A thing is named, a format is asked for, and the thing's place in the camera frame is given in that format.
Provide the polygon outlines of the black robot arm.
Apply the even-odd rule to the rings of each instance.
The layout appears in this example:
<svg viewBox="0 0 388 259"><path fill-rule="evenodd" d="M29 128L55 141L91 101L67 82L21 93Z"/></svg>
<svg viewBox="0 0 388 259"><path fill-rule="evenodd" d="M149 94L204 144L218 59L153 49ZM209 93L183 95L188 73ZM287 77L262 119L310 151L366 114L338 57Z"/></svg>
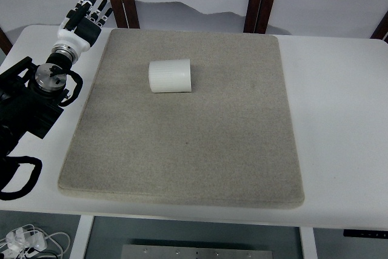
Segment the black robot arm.
<svg viewBox="0 0 388 259"><path fill-rule="evenodd" d="M43 139L82 89L72 71L78 57L66 47L55 47L46 63L30 57L1 73L1 156L7 156L28 132Z"/></svg>

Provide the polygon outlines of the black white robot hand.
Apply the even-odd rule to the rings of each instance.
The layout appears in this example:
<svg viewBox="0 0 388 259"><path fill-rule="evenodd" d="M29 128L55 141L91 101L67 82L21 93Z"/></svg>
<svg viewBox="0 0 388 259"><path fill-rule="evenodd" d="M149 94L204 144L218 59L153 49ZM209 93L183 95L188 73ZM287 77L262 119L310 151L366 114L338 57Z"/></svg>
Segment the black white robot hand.
<svg viewBox="0 0 388 259"><path fill-rule="evenodd" d="M61 25L55 47L70 51L75 57L88 51L97 41L102 28L113 13L106 7L107 0L79 0L71 9Z"/></svg>

